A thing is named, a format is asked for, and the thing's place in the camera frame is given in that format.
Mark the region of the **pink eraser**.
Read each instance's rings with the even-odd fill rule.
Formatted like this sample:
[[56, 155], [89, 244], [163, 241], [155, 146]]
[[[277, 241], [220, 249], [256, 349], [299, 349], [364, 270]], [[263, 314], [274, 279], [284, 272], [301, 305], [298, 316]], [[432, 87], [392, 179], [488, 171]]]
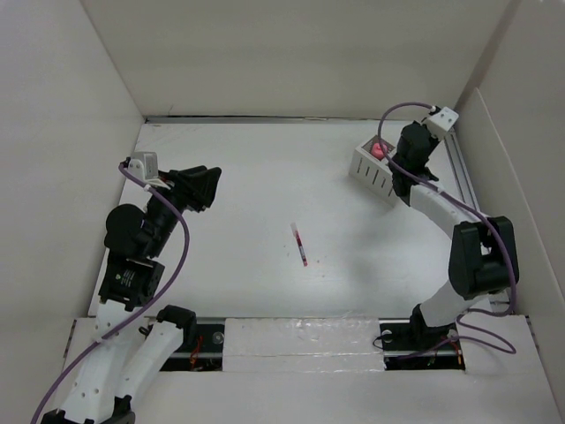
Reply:
[[388, 146], [384, 142], [375, 142], [370, 153], [374, 158], [381, 161], [388, 155]]

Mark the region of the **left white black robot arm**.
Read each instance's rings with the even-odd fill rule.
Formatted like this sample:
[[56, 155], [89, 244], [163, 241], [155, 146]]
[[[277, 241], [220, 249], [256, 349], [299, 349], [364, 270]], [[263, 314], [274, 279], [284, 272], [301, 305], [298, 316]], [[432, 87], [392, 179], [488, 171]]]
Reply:
[[144, 208], [121, 204], [106, 218], [105, 275], [90, 345], [57, 377], [37, 406], [33, 423], [133, 423], [148, 386], [170, 355], [196, 342], [196, 314], [167, 305], [153, 324], [137, 326], [176, 281], [191, 241], [186, 210], [210, 208], [222, 171], [119, 171], [150, 194]]

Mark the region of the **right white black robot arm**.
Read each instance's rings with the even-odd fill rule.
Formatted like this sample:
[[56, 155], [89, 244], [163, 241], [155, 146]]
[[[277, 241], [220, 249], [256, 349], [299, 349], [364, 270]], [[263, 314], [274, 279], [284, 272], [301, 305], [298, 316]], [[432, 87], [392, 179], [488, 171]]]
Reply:
[[478, 301], [508, 291], [508, 314], [516, 308], [519, 268], [514, 227], [505, 216], [490, 217], [455, 199], [436, 184], [427, 162], [439, 139], [426, 125], [406, 125], [388, 166], [396, 196], [432, 220], [451, 240], [447, 282], [416, 305], [410, 325], [398, 338], [413, 350], [432, 350], [449, 342]]

